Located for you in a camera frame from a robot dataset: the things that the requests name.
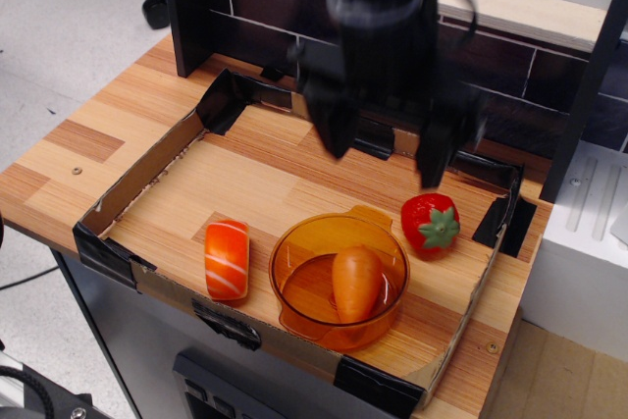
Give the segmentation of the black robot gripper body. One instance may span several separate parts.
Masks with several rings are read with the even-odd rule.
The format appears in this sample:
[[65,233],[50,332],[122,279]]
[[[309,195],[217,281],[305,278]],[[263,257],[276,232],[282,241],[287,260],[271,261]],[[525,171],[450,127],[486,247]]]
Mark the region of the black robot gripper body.
[[486,120],[480,95],[465,84],[444,54],[439,25],[418,22],[382,30],[347,28],[337,44],[302,40],[289,50],[297,88],[330,90],[364,112],[421,133],[432,119],[467,118],[480,140]]

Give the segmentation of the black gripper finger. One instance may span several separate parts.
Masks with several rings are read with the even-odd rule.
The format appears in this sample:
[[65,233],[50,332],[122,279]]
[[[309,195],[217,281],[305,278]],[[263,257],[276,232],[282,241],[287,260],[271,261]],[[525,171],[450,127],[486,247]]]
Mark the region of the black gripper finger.
[[336,159],[352,146],[360,120],[360,108],[350,98],[330,90],[304,92],[307,110],[325,149]]
[[416,153],[422,188],[437,188],[457,151],[474,136],[474,123],[467,118],[432,119],[420,133]]

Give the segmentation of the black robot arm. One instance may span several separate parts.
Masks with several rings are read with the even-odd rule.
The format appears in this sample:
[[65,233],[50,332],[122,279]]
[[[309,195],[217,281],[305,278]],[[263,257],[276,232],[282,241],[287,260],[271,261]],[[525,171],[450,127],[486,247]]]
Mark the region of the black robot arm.
[[341,158],[371,114],[419,135],[420,185],[436,188],[481,135],[484,104],[438,45],[438,0],[327,0],[340,43],[293,50],[297,88],[329,153]]

